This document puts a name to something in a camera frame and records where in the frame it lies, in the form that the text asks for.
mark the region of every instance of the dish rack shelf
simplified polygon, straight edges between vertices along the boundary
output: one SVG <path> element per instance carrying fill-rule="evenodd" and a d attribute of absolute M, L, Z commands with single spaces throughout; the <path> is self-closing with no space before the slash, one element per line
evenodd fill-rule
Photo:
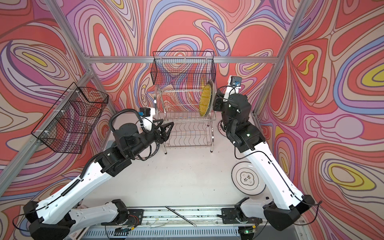
<path fill-rule="evenodd" d="M 212 111 L 216 68 L 211 51 L 154 52 L 151 76 L 155 85 L 154 105 L 158 117 L 174 122 L 165 148 L 210 147 L 213 152 Z M 202 90 L 211 86 L 211 101 L 207 114 L 200 116 Z"/>

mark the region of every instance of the plate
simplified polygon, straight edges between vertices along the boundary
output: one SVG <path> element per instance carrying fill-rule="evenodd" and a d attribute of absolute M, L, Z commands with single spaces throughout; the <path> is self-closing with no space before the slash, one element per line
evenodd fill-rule
<path fill-rule="evenodd" d="M 256 168 L 250 162 L 239 162 L 232 169 L 232 181 L 247 195 L 258 195 L 265 189 L 264 180 L 259 177 Z"/>

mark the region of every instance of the dish rack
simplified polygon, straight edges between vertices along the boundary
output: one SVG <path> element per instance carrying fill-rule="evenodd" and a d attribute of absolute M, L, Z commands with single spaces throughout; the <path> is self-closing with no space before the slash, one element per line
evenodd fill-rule
<path fill-rule="evenodd" d="M 210 147 L 213 152 L 216 120 L 212 111 L 216 68 L 212 51 L 156 51 L 151 76 L 154 105 L 159 118 L 174 122 L 165 151 L 172 147 Z M 211 101 L 204 116 L 199 113 L 202 89 L 211 86 Z"/>

